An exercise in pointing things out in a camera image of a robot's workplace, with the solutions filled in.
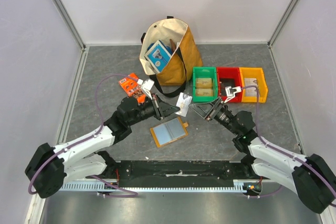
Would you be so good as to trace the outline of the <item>mustard leather card holder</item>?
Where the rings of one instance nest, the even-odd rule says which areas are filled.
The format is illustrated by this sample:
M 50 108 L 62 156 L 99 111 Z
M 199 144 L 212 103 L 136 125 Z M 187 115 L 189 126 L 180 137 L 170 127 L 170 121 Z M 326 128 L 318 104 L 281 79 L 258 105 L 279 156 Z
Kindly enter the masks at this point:
M 151 135 L 158 148 L 188 136 L 188 123 L 180 117 L 150 128 Z

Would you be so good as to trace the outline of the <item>silver VIP card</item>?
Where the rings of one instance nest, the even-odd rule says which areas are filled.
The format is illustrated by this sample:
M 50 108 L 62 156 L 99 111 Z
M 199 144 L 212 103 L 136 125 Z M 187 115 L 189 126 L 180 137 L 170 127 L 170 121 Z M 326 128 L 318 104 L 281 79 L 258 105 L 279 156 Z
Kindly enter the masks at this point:
M 175 114 L 186 117 L 191 102 L 192 96 L 181 92 L 176 103 L 176 106 L 179 107 L 180 110 Z

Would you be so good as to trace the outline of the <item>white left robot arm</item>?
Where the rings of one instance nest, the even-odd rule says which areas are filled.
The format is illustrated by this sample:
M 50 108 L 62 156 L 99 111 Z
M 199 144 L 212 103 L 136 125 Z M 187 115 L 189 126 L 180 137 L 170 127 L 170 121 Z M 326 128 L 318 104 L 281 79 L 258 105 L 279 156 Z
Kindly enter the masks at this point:
M 133 97 L 122 99 L 112 116 L 92 132 L 67 143 L 55 146 L 44 143 L 37 147 L 25 169 L 28 192 L 48 198 L 76 179 L 93 175 L 112 177 L 115 161 L 103 148 L 124 140 L 131 134 L 133 125 L 151 117 L 162 120 L 179 110 L 157 94 L 142 104 Z

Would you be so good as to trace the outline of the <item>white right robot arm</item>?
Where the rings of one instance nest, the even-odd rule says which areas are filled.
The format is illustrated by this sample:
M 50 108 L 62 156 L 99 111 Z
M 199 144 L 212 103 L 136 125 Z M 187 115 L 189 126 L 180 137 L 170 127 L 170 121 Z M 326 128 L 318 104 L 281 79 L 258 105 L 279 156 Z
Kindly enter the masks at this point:
M 235 135 L 236 149 L 250 161 L 240 166 L 248 179 L 269 178 L 294 192 L 311 211 L 321 214 L 335 201 L 335 174 L 317 155 L 305 156 L 279 147 L 257 134 L 251 112 L 232 114 L 217 98 L 209 103 L 190 104 L 190 109 L 206 121 L 215 120 Z

